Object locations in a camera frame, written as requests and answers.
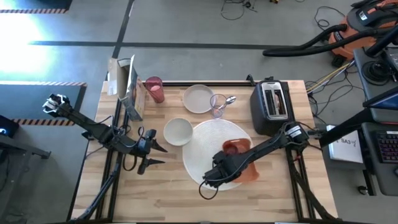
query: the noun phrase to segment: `white paper plate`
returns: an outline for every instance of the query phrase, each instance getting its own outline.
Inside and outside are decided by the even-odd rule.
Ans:
[[[247,138],[251,142],[250,136],[243,129],[223,119],[212,119],[194,127],[191,141],[182,147],[182,160],[191,178],[201,184],[205,172],[212,168],[213,156],[223,150],[224,142],[239,138]],[[229,190],[239,185],[241,183],[230,182],[221,185],[218,190]],[[205,184],[203,187],[216,190]]]
[[[183,118],[174,118],[164,127],[164,139],[173,146],[182,146],[192,138],[192,125]]]
[[[210,98],[214,95],[205,85],[193,85],[185,90],[182,102],[192,113],[206,113],[211,109]]]

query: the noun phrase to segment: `metal spoon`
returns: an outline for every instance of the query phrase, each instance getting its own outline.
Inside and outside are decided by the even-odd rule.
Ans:
[[[220,106],[219,109],[223,109],[224,107],[226,107],[226,105],[230,105],[231,103],[235,102],[235,100],[236,100],[236,96],[229,96],[226,99],[226,103],[223,106]]]

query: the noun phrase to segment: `yellow black striped tape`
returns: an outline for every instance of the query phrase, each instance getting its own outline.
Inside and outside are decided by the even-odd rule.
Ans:
[[[1,81],[0,85],[59,85],[59,86],[87,86],[85,82],[20,82]],[[61,119],[11,119],[20,125],[42,125],[42,126],[72,126],[73,121]]]
[[[39,125],[39,126],[72,126],[73,121],[61,119],[11,119],[20,125]]]
[[[63,14],[67,9],[0,9],[0,13],[21,13],[21,14]]]

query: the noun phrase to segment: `concrete floor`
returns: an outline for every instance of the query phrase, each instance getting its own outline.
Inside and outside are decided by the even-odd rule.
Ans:
[[[347,13],[356,0],[281,0],[278,5],[257,0],[255,10],[236,21],[220,16],[222,0],[135,0],[124,42],[297,45],[320,32],[313,21],[319,6]],[[81,112],[94,118],[100,89],[114,47],[79,47],[77,41],[116,42],[128,0],[74,0],[68,14],[0,14],[0,80],[87,82]],[[225,16],[239,15],[241,8],[228,6]],[[320,11],[319,19],[336,24],[341,16]],[[28,41],[50,41],[26,45]],[[136,70],[142,78],[164,80],[242,80],[274,76],[281,80],[316,80],[333,71],[328,53],[297,58],[264,58],[261,50],[122,47],[119,58],[136,55]],[[360,86],[357,74],[350,80]],[[341,85],[329,86],[316,98],[327,100]],[[320,116],[339,124],[361,109],[363,93],[353,90],[330,103]],[[16,210],[28,223],[62,222],[66,219],[78,179],[87,141],[79,127],[22,126],[18,138],[52,151],[48,161],[32,161]],[[395,223],[398,198],[358,194],[363,184],[359,170],[328,168],[339,217],[344,220]]]

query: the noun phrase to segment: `black toaster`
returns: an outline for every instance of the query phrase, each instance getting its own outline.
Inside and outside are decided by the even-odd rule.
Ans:
[[[259,82],[250,96],[250,110],[258,134],[276,134],[285,122],[294,119],[288,84],[277,80]]]

